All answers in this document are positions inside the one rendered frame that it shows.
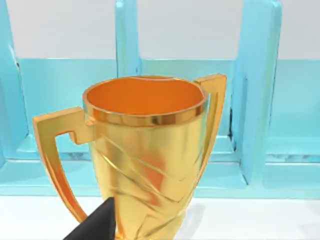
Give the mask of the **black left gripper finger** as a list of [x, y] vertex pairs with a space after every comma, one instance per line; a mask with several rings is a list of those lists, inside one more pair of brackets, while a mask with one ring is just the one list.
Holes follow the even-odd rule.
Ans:
[[115, 234], [115, 202], [109, 197], [63, 240], [115, 240]]

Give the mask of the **gold trophy cup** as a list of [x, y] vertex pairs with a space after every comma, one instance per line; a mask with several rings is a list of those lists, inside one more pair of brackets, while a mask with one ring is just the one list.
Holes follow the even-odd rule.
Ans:
[[34, 117], [46, 173], [74, 218], [87, 215], [61, 164], [62, 134], [89, 145], [100, 194], [114, 199], [116, 240], [173, 240], [211, 155], [226, 88], [223, 74], [113, 78], [87, 88], [83, 107]]

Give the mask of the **light blue rack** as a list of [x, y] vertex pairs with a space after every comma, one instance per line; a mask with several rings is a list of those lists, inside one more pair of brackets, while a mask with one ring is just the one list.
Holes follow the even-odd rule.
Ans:
[[0, 0], [0, 195], [56, 195], [31, 120], [80, 106], [86, 87], [125, 74], [220, 73], [222, 117], [195, 197], [320, 199], [320, 60], [277, 60], [280, 3], [244, 1], [235, 60], [142, 59], [137, 0], [117, 0], [114, 11], [114, 59], [18, 59]]

